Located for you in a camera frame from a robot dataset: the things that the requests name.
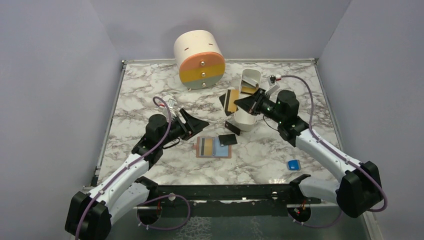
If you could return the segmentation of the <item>gold black striped card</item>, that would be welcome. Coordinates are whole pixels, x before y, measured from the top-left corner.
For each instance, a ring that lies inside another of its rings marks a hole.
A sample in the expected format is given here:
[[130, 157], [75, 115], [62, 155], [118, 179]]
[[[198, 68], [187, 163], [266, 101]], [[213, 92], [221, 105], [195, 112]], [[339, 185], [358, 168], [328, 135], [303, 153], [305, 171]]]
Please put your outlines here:
[[230, 116], [238, 110], [238, 107], [235, 105], [234, 101], [238, 100], [239, 96], [239, 90], [228, 89], [226, 93], [224, 93], [218, 98], [226, 116]]

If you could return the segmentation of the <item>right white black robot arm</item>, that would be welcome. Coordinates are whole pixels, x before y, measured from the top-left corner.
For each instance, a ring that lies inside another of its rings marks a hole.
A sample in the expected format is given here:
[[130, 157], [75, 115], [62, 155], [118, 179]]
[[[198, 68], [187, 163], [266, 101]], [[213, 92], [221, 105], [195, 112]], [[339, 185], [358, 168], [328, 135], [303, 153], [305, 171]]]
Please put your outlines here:
[[364, 212], [375, 212], [375, 205], [383, 203], [379, 211], [387, 208], [387, 197], [382, 189], [378, 167], [371, 161], [361, 162], [343, 153], [318, 135], [298, 115], [300, 103], [293, 91], [281, 90], [276, 101], [263, 89], [235, 100], [239, 110], [250, 115], [263, 115], [277, 123], [280, 137], [295, 148], [309, 154], [335, 178], [323, 180], [304, 174], [290, 182], [289, 199], [300, 204], [307, 198], [317, 198], [337, 204], [351, 218]]

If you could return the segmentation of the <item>dark credit card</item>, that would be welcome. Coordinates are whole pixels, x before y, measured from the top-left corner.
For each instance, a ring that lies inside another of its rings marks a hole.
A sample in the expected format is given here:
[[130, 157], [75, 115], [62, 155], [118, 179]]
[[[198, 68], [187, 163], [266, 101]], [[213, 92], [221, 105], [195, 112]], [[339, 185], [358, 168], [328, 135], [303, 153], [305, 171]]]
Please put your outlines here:
[[236, 135], [233, 134], [224, 134], [218, 136], [219, 144], [221, 146], [231, 146], [238, 143]]

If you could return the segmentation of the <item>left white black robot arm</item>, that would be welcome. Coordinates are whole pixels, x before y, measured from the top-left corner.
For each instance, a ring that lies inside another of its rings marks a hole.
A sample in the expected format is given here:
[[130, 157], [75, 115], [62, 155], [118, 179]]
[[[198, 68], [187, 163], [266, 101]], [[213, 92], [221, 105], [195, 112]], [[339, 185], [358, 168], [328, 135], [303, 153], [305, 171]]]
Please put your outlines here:
[[137, 180], [163, 155], [164, 146], [174, 140], [189, 140], [204, 128], [207, 121], [180, 109], [183, 117], [167, 119], [152, 115], [145, 134], [131, 150], [124, 163], [104, 182], [87, 193], [77, 192], [71, 199], [64, 229], [77, 240], [104, 240], [113, 224], [138, 204], [152, 205], [157, 191]]

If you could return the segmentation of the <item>gold credit card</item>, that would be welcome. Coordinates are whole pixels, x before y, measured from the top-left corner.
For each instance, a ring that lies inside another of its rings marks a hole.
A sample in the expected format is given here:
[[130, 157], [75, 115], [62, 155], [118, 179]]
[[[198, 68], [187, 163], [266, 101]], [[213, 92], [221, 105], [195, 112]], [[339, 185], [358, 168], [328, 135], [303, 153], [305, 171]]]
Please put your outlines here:
[[212, 157], [214, 155], [214, 138], [200, 137], [198, 141], [198, 156]]

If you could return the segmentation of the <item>brown leather card holder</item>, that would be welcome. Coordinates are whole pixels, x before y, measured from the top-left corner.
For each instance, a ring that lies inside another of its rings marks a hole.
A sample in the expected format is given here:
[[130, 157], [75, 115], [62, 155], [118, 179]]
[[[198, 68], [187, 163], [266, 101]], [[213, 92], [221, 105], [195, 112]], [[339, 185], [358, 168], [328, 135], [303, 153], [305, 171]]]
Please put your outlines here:
[[[210, 157], [199, 157], [198, 154], [198, 144], [199, 138], [214, 138], [214, 148], [213, 148], [213, 156]], [[199, 136], [197, 141], [192, 145], [192, 148], [195, 150], [195, 155], [197, 158], [218, 158], [218, 159], [230, 159], [232, 157], [232, 148], [230, 145], [221, 146], [219, 143], [218, 137], [210, 137], [210, 136]]]

